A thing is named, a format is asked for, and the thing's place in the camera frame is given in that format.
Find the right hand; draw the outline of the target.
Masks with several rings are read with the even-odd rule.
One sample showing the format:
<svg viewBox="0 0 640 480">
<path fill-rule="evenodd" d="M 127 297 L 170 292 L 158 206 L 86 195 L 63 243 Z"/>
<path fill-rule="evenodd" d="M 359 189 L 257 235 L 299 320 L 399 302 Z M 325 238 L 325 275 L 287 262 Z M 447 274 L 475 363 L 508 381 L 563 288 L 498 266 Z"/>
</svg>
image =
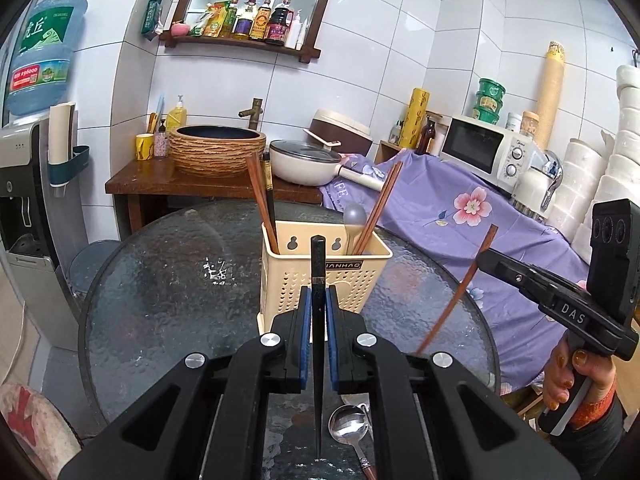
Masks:
<svg viewBox="0 0 640 480">
<path fill-rule="evenodd" d="M 590 389 L 582 402 L 588 405 L 611 403 L 615 393 L 615 363 L 611 358 L 586 350 L 570 351 L 568 333 L 565 333 L 544 367 L 542 398 L 546 408 L 556 411 L 567 403 L 570 400 L 570 389 L 579 376 L 591 379 Z"/>
</svg>

